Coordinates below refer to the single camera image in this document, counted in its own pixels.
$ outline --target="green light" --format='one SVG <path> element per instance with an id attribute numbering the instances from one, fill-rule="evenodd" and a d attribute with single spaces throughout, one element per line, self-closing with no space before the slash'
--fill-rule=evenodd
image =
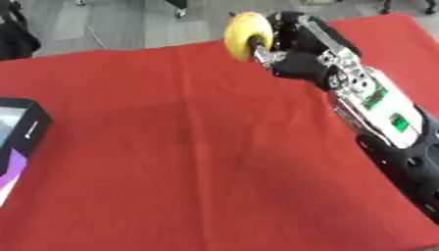
<path id="1" fill-rule="evenodd" d="M 376 88 L 375 92 L 368 96 L 366 101 L 363 103 L 366 109 L 370 110 L 372 109 L 376 104 L 379 103 L 379 101 L 382 100 L 382 98 L 387 94 L 387 89 L 385 89 L 382 86 L 379 86 Z"/>
<path id="2" fill-rule="evenodd" d="M 405 131 L 410 125 L 409 122 L 399 114 L 394 114 L 392 117 L 390 117 L 390 122 L 399 132 Z"/>

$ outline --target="black bag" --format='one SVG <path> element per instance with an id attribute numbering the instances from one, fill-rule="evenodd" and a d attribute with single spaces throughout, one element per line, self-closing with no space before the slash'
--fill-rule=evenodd
<path id="1" fill-rule="evenodd" d="M 27 30 L 27 20 L 19 2 L 0 0 L 0 60 L 29 58 L 41 47 Z"/>

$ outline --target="red table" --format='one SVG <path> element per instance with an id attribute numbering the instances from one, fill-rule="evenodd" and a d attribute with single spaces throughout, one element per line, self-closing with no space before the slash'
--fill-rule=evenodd
<path id="1" fill-rule="evenodd" d="M 407 16 L 335 22 L 439 115 L 439 46 Z M 439 242 L 324 93 L 220 41 L 0 64 L 55 122 L 4 208 L 0 250 L 409 250 Z"/>

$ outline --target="robotic hand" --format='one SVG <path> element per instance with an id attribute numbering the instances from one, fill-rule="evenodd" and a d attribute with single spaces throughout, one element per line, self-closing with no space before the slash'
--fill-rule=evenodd
<path id="1" fill-rule="evenodd" d="M 357 133 L 371 160 L 426 216 L 439 224 L 439 123 L 361 51 L 322 20 L 297 12 L 242 13 L 224 42 L 238 60 L 254 58 L 275 76 L 313 82 Z"/>

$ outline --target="gray floor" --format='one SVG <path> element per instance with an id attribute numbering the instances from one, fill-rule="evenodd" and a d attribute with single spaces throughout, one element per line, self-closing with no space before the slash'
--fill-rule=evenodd
<path id="1" fill-rule="evenodd" d="M 376 15 L 382 2 L 346 0 L 323 6 L 306 6 L 300 0 L 189 0 L 187 16 L 174 17 L 174 7 L 164 0 L 20 0 L 30 29 L 42 40 L 38 55 L 73 51 L 134 49 L 178 45 L 221 38 L 228 12 L 274 10 L 309 12 L 326 20 Z M 413 15 L 439 38 L 439 14 L 426 16 L 426 3 L 399 0 L 393 10 Z"/>

